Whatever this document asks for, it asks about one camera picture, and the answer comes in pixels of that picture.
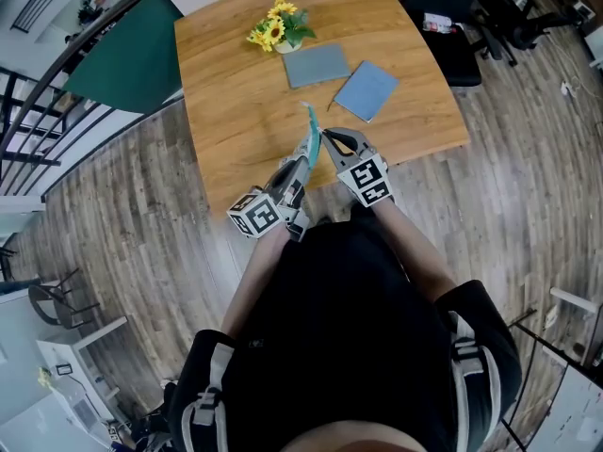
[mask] teal object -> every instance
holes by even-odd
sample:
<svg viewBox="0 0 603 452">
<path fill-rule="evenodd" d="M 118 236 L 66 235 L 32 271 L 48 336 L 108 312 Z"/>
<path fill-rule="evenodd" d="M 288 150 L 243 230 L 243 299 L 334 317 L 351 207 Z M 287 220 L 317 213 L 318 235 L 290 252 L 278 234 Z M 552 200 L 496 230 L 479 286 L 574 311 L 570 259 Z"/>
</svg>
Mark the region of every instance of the teal object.
<svg viewBox="0 0 603 452">
<path fill-rule="evenodd" d="M 306 105 L 310 114 L 310 142 L 308 145 L 308 163 L 310 165 L 310 170 L 312 170 L 318 161 L 321 135 L 319 130 L 320 127 L 318 126 L 317 114 L 311 105 Z"/>
<path fill-rule="evenodd" d="M 63 89 L 120 110 L 149 114 L 182 88 L 170 0 L 142 0 L 94 46 Z"/>
</svg>

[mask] strap buckle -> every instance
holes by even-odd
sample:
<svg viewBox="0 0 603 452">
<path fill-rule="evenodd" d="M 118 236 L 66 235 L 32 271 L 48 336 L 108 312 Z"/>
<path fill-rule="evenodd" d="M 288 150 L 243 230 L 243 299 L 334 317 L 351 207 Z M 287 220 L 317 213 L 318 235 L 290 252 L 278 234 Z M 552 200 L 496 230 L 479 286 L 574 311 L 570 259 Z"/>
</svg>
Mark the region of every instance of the strap buckle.
<svg viewBox="0 0 603 452">
<path fill-rule="evenodd" d="M 481 354 L 481 347 L 473 339 L 459 338 L 452 344 L 452 359 L 461 366 L 464 377 L 483 373 Z"/>
<path fill-rule="evenodd" d="M 199 398 L 193 402 L 192 423 L 196 426 L 209 427 L 214 423 L 214 413 L 220 402 L 220 389 L 208 387 L 199 394 Z"/>
</svg>

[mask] blue notebook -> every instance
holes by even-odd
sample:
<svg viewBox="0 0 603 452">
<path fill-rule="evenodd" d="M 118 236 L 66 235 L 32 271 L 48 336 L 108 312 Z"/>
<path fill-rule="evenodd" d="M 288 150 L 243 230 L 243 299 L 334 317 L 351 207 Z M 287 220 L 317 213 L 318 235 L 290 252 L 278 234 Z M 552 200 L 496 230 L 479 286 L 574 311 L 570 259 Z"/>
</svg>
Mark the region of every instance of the blue notebook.
<svg viewBox="0 0 603 452">
<path fill-rule="evenodd" d="M 380 111 L 399 80 L 364 60 L 334 100 L 360 119 L 370 122 Z"/>
</svg>

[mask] wrist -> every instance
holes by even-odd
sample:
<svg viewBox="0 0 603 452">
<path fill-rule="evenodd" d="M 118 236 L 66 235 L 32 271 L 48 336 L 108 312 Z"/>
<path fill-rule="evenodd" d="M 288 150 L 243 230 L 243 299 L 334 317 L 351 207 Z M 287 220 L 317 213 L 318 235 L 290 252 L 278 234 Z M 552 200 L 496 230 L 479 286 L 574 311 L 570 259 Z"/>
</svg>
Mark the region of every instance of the wrist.
<svg viewBox="0 0 603 452">
<path fill-rule="evenodd" d="M 381 215 L 382 213 L 386 213 L 391 209 L 397 209 L 398 207 L 394 203 L 394 200 L 390 198 L 386 198 L 384 200 L 380 200 L 371 206 L 371 209 L 376 215 Z"/>
<path fill-rule="evenodd" d="M 267 246 L 281 246 L 283 247 L 286 242 L 291 238 L 289 230 L 283 222 L 280 222 L 262 237 L 257 240 L 258 245 Z"/>
</svg>

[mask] backpack strap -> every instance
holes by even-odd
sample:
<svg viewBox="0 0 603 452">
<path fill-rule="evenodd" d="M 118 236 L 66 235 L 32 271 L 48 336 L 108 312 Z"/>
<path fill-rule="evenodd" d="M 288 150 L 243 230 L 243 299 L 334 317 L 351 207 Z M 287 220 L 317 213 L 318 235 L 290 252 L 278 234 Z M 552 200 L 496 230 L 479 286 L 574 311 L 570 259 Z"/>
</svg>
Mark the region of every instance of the backpack strap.
<svg viewBox="0 0 603 452">
<path fill-rule="evenodd" d="M 500 376 L 494 356 L 477 343 L 471 326 L 456 312 L 452 322 L 452 377 L 457 403 L 456 452 L 476 449 L 494 432 L 500 419 Z M 489 396 L 483 397 L 484 380 Z"/>
<path fill-rule="evenodd" d="M 215 442 L 218 452 L 228 452 L 226 434 L 226 410 L 221 401 L 222 377 L 233 356 L 234 349 L 223 343 L 216 343 L 209 364 L 209 384 L 204 392 L 198 394 L 194 402 L 189 403 L 181 418 L 182 438 L 187 452 L 195 452 L 191 427 L 212 428 L 215 425 Z"/>
</svg>

